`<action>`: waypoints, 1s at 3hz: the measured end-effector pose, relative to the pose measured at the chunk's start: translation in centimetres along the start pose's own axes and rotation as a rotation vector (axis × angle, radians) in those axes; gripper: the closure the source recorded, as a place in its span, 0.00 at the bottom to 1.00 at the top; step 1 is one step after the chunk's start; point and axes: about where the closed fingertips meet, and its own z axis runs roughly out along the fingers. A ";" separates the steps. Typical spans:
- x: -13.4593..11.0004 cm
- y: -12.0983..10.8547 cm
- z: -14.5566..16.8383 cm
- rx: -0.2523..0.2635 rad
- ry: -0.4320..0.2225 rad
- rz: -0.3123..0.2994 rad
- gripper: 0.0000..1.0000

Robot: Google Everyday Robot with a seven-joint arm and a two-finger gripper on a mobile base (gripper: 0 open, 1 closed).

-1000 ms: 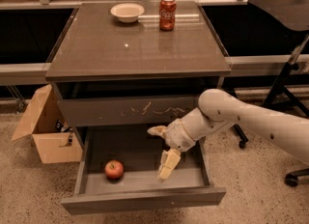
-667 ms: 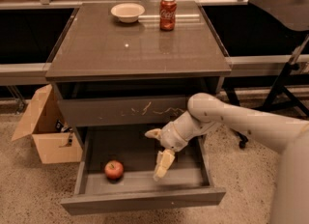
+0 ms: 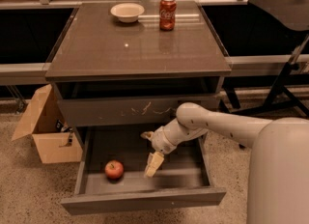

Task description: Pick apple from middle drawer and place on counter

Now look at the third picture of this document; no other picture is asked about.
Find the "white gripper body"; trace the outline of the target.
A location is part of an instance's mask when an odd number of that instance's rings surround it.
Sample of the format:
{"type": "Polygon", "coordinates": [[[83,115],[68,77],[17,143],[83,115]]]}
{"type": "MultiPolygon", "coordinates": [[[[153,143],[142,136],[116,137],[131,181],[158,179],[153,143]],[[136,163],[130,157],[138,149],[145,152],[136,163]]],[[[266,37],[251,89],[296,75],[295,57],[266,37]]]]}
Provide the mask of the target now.
{"type": "Polygon", "coordinates": [[[152,134],[151,143],[154,150],[162,154],[169,154],[176,149],[176,146],[167,139],[162,127],[152,134]]]}

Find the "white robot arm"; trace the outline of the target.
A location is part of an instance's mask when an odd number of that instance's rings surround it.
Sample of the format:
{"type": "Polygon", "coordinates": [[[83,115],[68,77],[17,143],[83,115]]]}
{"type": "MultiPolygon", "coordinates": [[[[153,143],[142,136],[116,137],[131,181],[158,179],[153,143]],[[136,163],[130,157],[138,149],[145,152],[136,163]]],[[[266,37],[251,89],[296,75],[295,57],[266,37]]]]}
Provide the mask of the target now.
{"type": "Polygon", "coordinates": [[[145,175],[152,177],[180,143],[208,131],[251,150],[247,224],[309,224],[309,121],[245,117],[186,102],[176,118],[142,137],[152,143],[145,175]]]}

